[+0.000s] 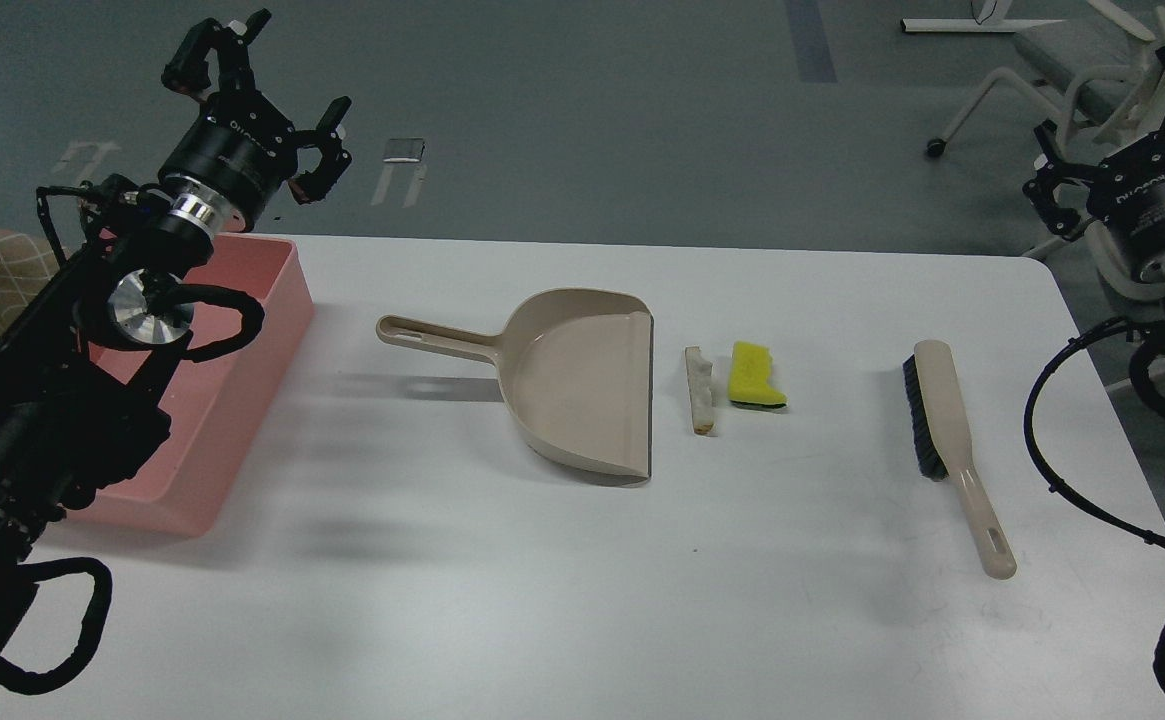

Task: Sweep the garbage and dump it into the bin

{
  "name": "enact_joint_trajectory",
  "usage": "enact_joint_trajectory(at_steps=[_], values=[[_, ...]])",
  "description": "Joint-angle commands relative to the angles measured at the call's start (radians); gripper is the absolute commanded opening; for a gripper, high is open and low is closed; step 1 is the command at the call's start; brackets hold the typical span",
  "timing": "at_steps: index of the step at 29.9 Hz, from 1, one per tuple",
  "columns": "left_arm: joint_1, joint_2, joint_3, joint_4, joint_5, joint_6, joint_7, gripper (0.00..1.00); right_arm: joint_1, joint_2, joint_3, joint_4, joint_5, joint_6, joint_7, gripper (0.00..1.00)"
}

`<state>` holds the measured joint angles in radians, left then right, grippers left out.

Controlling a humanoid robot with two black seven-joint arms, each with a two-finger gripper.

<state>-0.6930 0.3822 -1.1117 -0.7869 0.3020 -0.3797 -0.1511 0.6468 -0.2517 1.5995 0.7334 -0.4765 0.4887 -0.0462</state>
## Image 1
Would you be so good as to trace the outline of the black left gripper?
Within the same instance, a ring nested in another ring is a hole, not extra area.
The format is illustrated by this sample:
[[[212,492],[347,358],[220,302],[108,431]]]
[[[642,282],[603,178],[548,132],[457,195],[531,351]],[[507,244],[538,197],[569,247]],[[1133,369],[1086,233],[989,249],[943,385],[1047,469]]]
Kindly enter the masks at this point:
[[[249,45],[270,23],[270,10],[221,23],[213,17],[189,28],[162,70],[162,86],[202,104],[195,123],[160,168],[160,183],[195,181],[233,206],[230,232],[250,232],[281,184],[299,205],[323,202],[352,164],[339,129],[352,108],[336,97],[312,129],[295,129],[257,91]],[[315,150],[313,169],[297,174],[297,150]]]

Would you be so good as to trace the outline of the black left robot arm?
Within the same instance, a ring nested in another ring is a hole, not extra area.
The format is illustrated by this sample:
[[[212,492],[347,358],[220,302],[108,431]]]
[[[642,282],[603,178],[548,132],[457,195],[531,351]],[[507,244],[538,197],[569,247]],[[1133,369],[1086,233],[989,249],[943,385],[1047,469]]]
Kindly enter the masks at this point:
[[[350,97],[301,129],[257,89],[249,50],[270,19],[259,9],[189,28],[161,82],[192,97],[197,117],[156,181],[35,191],[58,269],[0,336],[0,685],[12,693],[78,678],[114,597],[103,562],[29,562],[33,544],[151,460],[171,435],[160,404],[181,363],[234,354],[262,332],[261,301],[188,274],[221,233],[256,227],[281,188],[322,202],[352,164]],[[42,584],[73,576],[92,580],[75,650],[42,673],[12,664],[3,650]]]

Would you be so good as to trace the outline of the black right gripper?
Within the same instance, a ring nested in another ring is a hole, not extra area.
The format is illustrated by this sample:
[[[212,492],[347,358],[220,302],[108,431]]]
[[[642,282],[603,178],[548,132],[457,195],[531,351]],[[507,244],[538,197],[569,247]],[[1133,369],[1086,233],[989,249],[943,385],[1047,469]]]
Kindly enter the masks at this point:
[[[1165,47],[1155,50],[1165,73]],[[1048,233],[1062,242],[1080,240],[1102,223],[1117,268],[1138,283],[1165,283],[1165,114],[1155,135],[1080,163],[1062,155],[1059,127],[1044,120],[1033,129],[1040,154],[1022,193]],[[1080,188],[1082,205],[1062,205],[1062,186]]]

